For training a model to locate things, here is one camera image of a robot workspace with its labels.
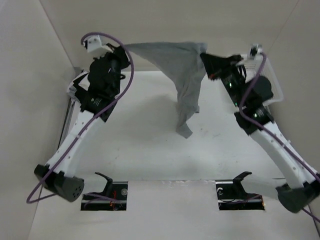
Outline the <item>grey tank top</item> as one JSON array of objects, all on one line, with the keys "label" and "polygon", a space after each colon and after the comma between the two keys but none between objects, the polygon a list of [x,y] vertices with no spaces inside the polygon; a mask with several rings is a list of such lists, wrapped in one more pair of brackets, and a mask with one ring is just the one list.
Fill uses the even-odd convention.
[{"label": "grey tank top", "polygon": [[193,132],[187,121],[200,111],[199,97],[206,75],[200,55],[207,51],[204,42],[144,42],[127,44],[126,48],[155,65],[175,85],[177,91],[176,132],[189,138]]}]

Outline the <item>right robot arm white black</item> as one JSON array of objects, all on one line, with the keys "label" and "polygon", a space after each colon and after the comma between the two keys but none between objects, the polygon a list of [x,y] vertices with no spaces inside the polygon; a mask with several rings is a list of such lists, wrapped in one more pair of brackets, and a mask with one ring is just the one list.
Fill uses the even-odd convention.
[{"label": "right robot arm white black", "polygon": [[274,73],[263,75],[270,63],[265,53],[220,57],[200,54],[210,80],[220,80],[233,105],[241,129],[268,154],[283,178],[266,179],[245,171],[232,182],[233,194],[242,199],[262,195],[278,200],[291,213],[305,209],[320,196],[320,174],[303,160],[280,131],[266,106],[279,87]]}]

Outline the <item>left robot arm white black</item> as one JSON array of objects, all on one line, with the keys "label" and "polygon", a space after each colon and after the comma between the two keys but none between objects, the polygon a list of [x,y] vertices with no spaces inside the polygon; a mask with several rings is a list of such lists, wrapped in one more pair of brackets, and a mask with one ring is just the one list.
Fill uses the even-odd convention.
[{"label": "left robot arm white black", "polygon": [[94,58],[88,73],[76,78],[76,96],[80,101],[77,118],[56,153],[44,165],[37,165],[34,175],[38,186],[68,202],[84,193],[85,181],[76,177],[76,170],[85,144],[110,117],[117,102],[128,90],[121,90],[121,71],[133,67],[132,56],[123,46],[110,49]]}]

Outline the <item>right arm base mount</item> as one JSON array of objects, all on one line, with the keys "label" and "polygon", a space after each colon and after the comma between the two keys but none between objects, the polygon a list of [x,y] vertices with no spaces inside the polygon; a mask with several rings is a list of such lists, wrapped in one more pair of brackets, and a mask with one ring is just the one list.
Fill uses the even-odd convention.
[{"label": "right arm base mount", "polygon": [[241,181],[252,173],[245,171],[233,179],[215,182],[218,208],[220,211],[264,211],[265,204],[261,195],[247,193]]}]

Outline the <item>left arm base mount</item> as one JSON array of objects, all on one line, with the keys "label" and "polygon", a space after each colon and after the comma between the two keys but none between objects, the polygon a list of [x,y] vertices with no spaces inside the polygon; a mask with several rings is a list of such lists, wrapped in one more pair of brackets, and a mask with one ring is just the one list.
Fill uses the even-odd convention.
[{"label": "left arm base mount", "polygon": [[126,211],[128,188],[127,181],[113,181],[103,173],[95,172],[105,180],[104,188],[100,192],[89,192],[82,196],[81,211]]}]

